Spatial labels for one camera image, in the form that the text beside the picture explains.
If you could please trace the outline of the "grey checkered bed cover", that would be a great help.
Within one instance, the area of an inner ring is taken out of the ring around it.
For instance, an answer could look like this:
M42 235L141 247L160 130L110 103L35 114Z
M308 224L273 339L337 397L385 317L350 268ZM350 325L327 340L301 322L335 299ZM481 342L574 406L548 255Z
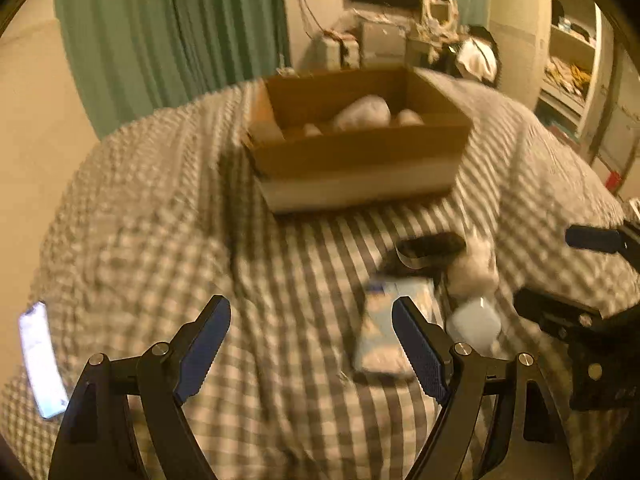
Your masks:
M627 414L570 409L565 347L520 318L512 296L538 285L605 315L635 304L639 278L623 258L564 242L570 224L615 226L623 209L522 104L471 81L430 81L473 123L454 189L431 204L273 217L241 146L254 82L108 136L70 182L32 284L66 388L89 356L137 356L222 295L230 330L184 408L219 478L405 477L436 405L414 380L355 374L363 291L398 240L454 230L494 248L492 351L537 357L574 475L586 478Z

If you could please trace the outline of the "cardboard box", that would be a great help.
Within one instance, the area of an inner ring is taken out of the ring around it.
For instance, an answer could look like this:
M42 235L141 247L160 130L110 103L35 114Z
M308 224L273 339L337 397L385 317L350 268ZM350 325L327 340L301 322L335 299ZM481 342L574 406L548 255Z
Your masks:
M242 144L268 208L300 214L448 192L473 122L430 78L428 70L396 67L278 75L258 84ZM333 129L341 110L370 94L390 108L388 126ZM424 125L398 126L405 108ZM305 124L322 135L285 140L285 129Z

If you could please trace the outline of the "white animal figurine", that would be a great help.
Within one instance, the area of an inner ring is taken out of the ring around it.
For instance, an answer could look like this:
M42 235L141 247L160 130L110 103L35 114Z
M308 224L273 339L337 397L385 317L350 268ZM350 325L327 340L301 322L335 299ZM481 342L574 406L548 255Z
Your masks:
M472 235L465 250L447 269L447 292L457 299L492 296L498 288L494 246L484 237Z

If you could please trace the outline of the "light blue earbuds case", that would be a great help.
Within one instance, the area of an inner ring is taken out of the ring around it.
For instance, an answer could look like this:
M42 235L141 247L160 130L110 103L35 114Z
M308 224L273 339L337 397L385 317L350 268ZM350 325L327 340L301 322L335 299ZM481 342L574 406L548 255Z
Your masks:
M494 305L484 297L477 297L452 311L446 321L446 333L454 342L463 342L482 356L490 356L491 347L501 333L501 321Z

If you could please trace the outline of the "grey mini fridge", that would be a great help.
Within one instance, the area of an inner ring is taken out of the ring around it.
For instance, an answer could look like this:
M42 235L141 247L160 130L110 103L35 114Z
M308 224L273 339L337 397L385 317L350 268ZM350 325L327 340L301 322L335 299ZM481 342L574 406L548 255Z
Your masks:
M360 24L359 51L362 68L403 66L405 31L394 24L363 21Z

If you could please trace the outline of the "white purple cream tube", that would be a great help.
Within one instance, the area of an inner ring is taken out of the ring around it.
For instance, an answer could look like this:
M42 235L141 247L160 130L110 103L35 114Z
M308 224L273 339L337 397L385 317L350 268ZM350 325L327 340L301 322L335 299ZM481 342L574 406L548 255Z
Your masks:
M292 141L295 139L312 138L313 136L321 136L321 129L315 124L305 124L287 128L283 131L285 140Z

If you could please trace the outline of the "white oval vanity mirror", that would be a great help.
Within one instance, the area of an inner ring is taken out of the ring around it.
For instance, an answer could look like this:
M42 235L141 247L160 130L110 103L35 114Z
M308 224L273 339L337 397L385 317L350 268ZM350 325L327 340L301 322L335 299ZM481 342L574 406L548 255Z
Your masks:
M458 28L456 0L423 0L423 25L434 36L454 35Z

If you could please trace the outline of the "white tape roll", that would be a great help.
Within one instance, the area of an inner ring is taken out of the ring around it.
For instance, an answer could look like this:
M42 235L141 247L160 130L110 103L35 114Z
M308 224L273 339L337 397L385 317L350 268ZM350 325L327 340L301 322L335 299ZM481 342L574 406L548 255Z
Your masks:
M401 127L424 125L424 120L422 116L417 112L415 112L414 110L409 110L408 108L401 110L397 114L396 122L397 122L397 125Z

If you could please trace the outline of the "white wardrobe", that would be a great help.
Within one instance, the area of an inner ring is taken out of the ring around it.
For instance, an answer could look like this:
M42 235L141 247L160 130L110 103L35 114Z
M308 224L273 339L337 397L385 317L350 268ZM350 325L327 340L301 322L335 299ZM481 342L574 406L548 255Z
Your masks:
M488 0L498 89L575 151L589 148L608 98L614 38L594 0Z

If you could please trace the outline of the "white sock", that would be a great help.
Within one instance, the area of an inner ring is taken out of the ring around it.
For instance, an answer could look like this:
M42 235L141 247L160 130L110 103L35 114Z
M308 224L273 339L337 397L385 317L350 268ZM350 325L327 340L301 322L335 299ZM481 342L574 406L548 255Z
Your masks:
M341 110L333 119L336 131L383 128L390 124L390 108L380 96L364 96Z

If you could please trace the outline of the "smartphone with lit screen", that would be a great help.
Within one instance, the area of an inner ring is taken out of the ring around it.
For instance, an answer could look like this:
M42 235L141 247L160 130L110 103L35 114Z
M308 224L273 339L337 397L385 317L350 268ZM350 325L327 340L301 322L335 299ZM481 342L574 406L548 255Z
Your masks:
M58 417L66 411L68 395L56 364L46 305L42 301L32 304L18 319L18 329L39 415L43 419Z

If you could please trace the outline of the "white suitcase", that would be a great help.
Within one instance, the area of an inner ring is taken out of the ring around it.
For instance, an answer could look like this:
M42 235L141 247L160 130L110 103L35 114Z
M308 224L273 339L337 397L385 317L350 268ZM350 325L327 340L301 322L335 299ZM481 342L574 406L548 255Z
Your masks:
M318 47L318 64L322 70L358 70L360 52L352 35L324 36Z

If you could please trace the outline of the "white cloth on chair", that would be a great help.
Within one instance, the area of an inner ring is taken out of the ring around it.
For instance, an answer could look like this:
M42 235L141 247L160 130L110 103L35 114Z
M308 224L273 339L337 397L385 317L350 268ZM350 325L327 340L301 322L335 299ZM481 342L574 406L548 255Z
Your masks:
M462 42L456 66L463 78L488 81L492 84L498 73L498 61L489 44L469 38Z

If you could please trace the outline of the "dark transparent glasses case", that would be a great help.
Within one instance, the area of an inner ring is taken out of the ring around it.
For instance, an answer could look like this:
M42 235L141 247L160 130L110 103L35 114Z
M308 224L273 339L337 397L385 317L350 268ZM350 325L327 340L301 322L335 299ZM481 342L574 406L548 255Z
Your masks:
M394 278L444 272L466 251L465 239L456 232L438 232L397 242L383 258L378 273Z

